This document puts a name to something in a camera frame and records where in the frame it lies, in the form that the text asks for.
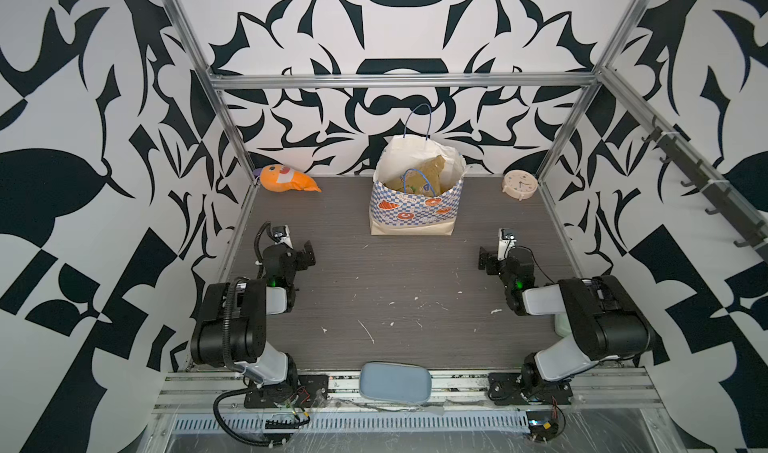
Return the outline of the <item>blue checkered paper bag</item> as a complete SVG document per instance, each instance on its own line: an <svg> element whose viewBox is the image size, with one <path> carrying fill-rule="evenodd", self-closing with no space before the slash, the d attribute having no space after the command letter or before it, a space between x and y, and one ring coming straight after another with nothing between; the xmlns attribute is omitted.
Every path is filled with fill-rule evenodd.
<svg viewBox="0 0 768 453"><path fill-rule="evenodd" d="M431 138L432 107L422 103L410 113L419 111L427 114L426 131L411 132L410 120L406 119L402 131L391 139L377 162L369 202L373 236L450 236L454 231L467 163L456 148ZM417 168L438 155L445 159L445 168L440 175L440 196L409 195L385 186L406 170Z"/></svg>

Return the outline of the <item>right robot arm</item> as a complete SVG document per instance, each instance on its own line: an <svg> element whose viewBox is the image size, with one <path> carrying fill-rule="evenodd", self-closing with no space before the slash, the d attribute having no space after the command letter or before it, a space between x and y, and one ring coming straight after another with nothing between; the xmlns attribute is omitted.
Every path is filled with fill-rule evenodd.
<svg viewBox="0 0 768 453"><path fill-rule="evenodd" d="M570 334L529 355L512 389L530 401L562 390L574 376L608 360L629 360L651 350L655 331L620 281L611 275L535 284L532 252L481 248L478 268L497 276L508 307L518 316L566 316Z"/></svg>

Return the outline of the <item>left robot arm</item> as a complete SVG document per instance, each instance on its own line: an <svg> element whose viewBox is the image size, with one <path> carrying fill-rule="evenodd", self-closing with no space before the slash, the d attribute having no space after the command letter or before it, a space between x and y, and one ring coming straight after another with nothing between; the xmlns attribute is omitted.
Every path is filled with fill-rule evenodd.
<svg viewBox="0 0 768 453"><path fill-rule="evenodd" d="M291 312L295 278L316 264L312 244L293 247L286 225L262 224L254 239L257 273L207 287L190 343L196 365L223 367L252 384L295 387L294 360L267 340L267 318Z"/></svg>

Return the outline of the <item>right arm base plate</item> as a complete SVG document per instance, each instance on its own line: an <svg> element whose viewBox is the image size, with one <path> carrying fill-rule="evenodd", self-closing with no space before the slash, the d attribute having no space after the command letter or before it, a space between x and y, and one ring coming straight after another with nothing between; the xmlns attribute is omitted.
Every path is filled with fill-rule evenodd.
<svg viewBox="0 0 768 453"><path fill-rule="evenodd" d="M570 405L573 391L570 381L548 382L536 374L490 373L488 399L496 406Z"/></svg>

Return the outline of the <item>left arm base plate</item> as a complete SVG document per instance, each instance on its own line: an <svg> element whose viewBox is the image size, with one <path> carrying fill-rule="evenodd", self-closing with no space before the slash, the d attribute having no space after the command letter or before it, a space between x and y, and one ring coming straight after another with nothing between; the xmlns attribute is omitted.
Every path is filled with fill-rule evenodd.
<svg viewBox="0 0 768 453"><path fill-rule="evenodd" d="M246 394L246 409L267 409L279 406L310 408L327 398L329 377L327 375L299 375L285 382L263 387L254 387Z"/></svg>

